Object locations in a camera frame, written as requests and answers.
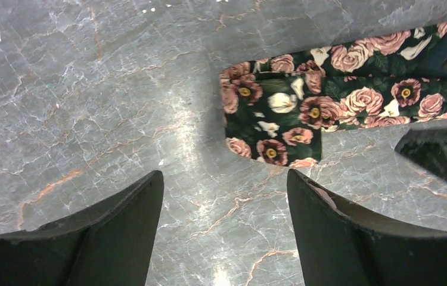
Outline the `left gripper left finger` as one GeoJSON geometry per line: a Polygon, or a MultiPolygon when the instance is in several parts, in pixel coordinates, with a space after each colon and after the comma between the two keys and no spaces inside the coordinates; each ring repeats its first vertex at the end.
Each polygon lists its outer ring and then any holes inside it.
{"type": "Polygon", "coordinates": [[[0,285],[144,285],[163,205],[155,170],[33,231],[0,235],[0,285]]]}

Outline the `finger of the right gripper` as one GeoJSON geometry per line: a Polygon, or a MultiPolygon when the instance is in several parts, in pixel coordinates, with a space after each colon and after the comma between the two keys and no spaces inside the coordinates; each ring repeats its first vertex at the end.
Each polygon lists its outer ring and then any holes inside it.
{"type": "Polygon", "coordinates": [[[411,129],[395,152],[447,182],[447,128],[411,129]]]}

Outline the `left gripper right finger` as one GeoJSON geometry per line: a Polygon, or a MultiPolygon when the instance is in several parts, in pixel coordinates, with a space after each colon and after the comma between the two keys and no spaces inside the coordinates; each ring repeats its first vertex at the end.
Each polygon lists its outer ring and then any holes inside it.
{"type": "Polygon", "coordinates": [[[294,169],[287,195],[306,285],[447,285],[447,231],[374,212],[294,169]]]}

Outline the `black pink rose tie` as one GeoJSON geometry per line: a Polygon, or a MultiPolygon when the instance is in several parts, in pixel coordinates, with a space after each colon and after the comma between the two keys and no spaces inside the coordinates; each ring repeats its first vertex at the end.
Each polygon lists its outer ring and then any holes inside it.
{"type": "Polygon", "coordinates": [[[324,132],[447,119],[447,21],[245,61],[219,84],[233,153],[312,167],[324,132]]]}

